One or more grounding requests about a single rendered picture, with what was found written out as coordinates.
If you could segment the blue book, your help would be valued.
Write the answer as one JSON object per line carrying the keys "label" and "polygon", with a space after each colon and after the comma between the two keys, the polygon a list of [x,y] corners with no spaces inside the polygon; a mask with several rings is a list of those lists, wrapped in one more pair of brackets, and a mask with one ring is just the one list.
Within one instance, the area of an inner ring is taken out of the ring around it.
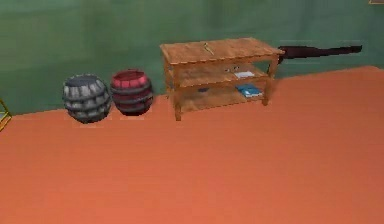
{"label": "blue book", "polygon": [[262,91],[253,84],[238,85],[236,89],[246,98],[262,95]]}

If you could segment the red barrel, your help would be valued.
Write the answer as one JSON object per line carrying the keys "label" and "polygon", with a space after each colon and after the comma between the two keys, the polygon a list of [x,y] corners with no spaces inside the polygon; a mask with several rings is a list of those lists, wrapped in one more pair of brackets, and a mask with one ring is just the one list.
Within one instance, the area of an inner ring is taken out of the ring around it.
{"label": "red barrel", "polygon": [[112,76],[110,90],[115,107],[125,116],[146,113],[154,98],[151,80],[143,71],[127,69]]}

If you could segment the wooden shelf table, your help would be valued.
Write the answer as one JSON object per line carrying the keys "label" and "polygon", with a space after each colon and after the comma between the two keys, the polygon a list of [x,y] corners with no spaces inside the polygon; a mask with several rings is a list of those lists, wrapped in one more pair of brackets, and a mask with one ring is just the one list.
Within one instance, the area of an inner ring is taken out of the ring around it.
{"label": "wooden shelf table", "polygon": [[[215,55],[204,49],[207,42]],[[160,46],[167,96],[175,119],[186,112],[261,101],[267,105],[282,50],[255,38],[223,39]],[[235,72],[251,71],[254,77],[237,78]],[[246,98],[236,87],[253,84],[261,96]],[[198,89],[208,88],[206,92]]]}

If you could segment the grey barrel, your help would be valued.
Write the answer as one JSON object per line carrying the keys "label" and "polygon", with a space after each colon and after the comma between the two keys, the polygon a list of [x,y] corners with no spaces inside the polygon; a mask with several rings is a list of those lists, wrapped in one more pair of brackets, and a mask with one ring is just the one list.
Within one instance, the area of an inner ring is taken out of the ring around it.
{"label": "grey barrel", "polygon": [[62,99],[69,116],[88,124],[103,120],[111,109],[106,84],[94,74],[80,74],[63,82]]}

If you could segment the yellow frame stand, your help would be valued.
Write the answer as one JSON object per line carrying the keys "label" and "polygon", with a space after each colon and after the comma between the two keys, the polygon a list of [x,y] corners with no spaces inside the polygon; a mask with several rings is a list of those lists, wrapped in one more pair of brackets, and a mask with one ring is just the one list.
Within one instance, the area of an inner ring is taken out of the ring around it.
{"label": "yellow frame stand", "polygon": [[0,99],[0,132],[12,119],[12,115],[2,99]]}

